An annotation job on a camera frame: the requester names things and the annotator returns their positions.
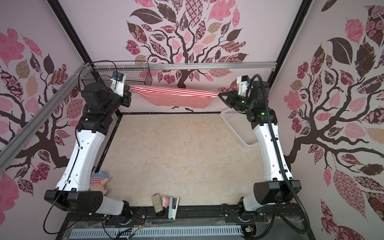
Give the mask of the red white striped tank top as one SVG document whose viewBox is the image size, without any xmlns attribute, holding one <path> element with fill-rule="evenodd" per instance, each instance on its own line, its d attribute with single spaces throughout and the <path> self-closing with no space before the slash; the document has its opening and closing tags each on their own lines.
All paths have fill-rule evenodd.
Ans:
<svg viewBox="0 0 384 240">
<path fill-rule="evenodd" d="M 131 85 L 130 91 L 155 106 L 204 109 L 219 97 L 217 92 Z"/>
</svg>

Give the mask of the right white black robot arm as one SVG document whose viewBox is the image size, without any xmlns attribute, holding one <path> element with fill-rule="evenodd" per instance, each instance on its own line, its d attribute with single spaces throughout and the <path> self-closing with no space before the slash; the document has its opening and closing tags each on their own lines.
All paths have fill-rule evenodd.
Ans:
<svg viewBox="0 0 384 240">
<path fill-rule="evenodd" d="M 295 180 L 283 155 L 278 135 L 278 120 L 268 106 L 269 86 L 266 82 L 236 81 L 236 90 L 220 93 L 219 98 L 231 109 L 245 114 L 261 147 L 265 180 L 255 183 L 253 193 L 242 199 L 245 211 L 296 200 L 302 189 Z"/>
</svg>

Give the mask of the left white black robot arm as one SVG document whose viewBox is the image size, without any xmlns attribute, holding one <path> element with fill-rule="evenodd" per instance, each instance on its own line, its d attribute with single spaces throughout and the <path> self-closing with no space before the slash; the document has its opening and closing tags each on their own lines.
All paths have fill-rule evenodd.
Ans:
<svg viewBox="0 0 384 240">
<path fill-rule="evenodd" d="M 47 190 L 44 199 L 62 211 L 119 216 L 125 203 L 106 197 L 102 191 L 92 191 L 90 179 L 113 114 L 121 105 L 130 105 L 131 93 L 122 81 L 112 81 L 110 87 L 99 82 L 89 84 L 81 95 L 86 104 L 76 126 L 73 153 L 56 188 Z"/>
</svg>

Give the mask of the white plastic mesh basket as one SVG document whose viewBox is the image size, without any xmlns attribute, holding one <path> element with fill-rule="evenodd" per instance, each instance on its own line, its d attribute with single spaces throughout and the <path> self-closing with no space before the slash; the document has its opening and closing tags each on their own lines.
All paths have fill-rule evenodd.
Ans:
<svg viewBox="0 0 384 240">
<path fill-rule="evenodd" d="M 258 143 L 258 139 L 252 130 L 247 117 L 234 109 L 226 109 L 220 112 L 226 127 L 243 148 L 250 148 Z"/>
</svg>

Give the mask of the plush doll head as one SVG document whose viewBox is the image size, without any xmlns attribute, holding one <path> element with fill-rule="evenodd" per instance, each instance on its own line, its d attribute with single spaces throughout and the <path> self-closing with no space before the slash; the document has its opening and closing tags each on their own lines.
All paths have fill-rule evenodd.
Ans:
<svg viewBox="0 0 384 240">
<path fill-rule="evenodd" d="M 94 173 L 90 177 L 90 191 L 102 192 L 103 195 L 107 193 L 107 189 L 105 187 L 106 183 L 109 181 L 107 174 L 105 173 Z"/>
</svg>

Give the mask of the tan rectangular block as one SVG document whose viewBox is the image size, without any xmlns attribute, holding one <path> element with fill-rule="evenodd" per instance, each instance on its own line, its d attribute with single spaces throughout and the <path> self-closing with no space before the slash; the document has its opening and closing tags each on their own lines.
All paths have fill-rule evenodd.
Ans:
<svg viewBox="0 0 384 240">
<path fill-rule="evenodd" d="M 156 193 L 151 196 L 153 207 L 157 216 L 162 216 L 164 214 L 164 207 L 162 204 L 162 198 L 159 193 Z"/>
</svg>

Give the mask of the small pink toy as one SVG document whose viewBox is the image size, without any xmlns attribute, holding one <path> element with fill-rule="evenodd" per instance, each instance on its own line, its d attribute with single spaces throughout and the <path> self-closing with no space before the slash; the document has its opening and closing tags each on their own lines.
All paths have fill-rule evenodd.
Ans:
<svg viewBox="0 0 384 240">
<path fill-rule="evenodd" d="M 170 198 L 168 196 L 163 196 L 162 197 L 162 206 L 163 208 L 168 208 L 170 205 Z"/>
</svg>

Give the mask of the aluminium rail back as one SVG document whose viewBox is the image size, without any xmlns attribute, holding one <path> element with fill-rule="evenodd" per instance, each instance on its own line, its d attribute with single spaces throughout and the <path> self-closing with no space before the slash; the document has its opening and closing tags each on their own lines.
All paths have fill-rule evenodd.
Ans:
<svg viewBox="0 0 384 240">
<path fill-rule="evenodd" d="M 160 70 L 211 70 L 211 69 L 275 69 L 276 62 L 239 62 L 239 63 L 195 63 L 195 64 L 148 64 L 136 65 L 135 62 L 116 64 L 118 69 Z"/>
</svg>

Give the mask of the aluminium rail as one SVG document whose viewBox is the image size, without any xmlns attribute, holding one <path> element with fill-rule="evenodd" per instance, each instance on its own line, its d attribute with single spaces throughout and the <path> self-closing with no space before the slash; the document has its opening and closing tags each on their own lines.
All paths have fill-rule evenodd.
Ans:
<svg viewBox="0 0 384 240">
<path fill-rule="evenodd" d="M 36 134 L 44 122 L 51 116 L 70 91 L 78 84 L 78 79 L 83 70 L 88 68 L 88 63 L 83 63 L 64 85 L 54 94 L 39 112 L 27 122 L 21 132 L 17 134 L 1 151 L 1 172 L 4 172 L 10 163 L 16 158 L 18 153 L 27 142 Z"/>
<path fill-rule="evenodd" d="M 116 64 L 118 69 L 160 70 L 211 70 L 211 69 L 275 69 L 276 62 L 239 62 L 239 63 L 195 63 L 195 64 L 148 64 L 136 65 L 135 62 Z"/>
</svg>

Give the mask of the aluminium rail left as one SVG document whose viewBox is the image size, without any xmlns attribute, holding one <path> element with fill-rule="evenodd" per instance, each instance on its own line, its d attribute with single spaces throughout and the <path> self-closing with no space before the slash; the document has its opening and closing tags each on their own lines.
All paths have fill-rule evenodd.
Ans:
<svg viewBox="0 0 384 240">
<path fill-rule="evenodd" d="M 51 116 L 70 91 L 78 84 L 78 79 L 83 70 L 88 68 L 88 63 L 83 63 L 64 85 L 54 94 L 39 112 L 27 122 L 21 132 L 17 134 L 1 151 L 1 172 L 4 172 L 10 163 L 16 158 L 18 153 L 27 142 L 36 134 L 44 122 Z"/>
</svg>

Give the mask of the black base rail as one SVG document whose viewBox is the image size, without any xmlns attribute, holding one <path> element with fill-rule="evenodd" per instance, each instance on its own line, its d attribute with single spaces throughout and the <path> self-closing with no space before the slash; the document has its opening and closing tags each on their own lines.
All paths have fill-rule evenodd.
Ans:
<svg viewBox="0 0 384 240">
<path fill-rule="evenodd" d="M 299 223 L 302 221 L 302 214 L 297 205 L 277 205 L 275 207 L 278 211 L 287 219 L 298 218 Z M 164 214 L 157 216 L 154 207 L 130 207 L 132 217 L 134 218 L 134 224 L 140 224 L 142 222 L 150 223 L 155 221 L 168 221 L 168 210 L 165 210 Z M 244 225 L 246 221 L 251 223 L 254 220 L 258 222 L 267 222 L 267 217 L 271 217 L 272 210 L 258 210 L 257 212 L 246 212 L 237 205 L 212 205 L 212 206 L 178 206 L 176 212 L 176 220 L 202 220 L 202 219 L 219 219 L 224 220 L 225 223 L 236 223 Z M 71 223 L 81 218 L 83 214 L 80 213 L 68 213 L 64 223 Z M 101 214 L 86 215 L 81 218 L 81 221 L 101 221 Z M 111 217 L 107 219 L 107 226 L 117 225 L 115 218 Z"/>
</svg>

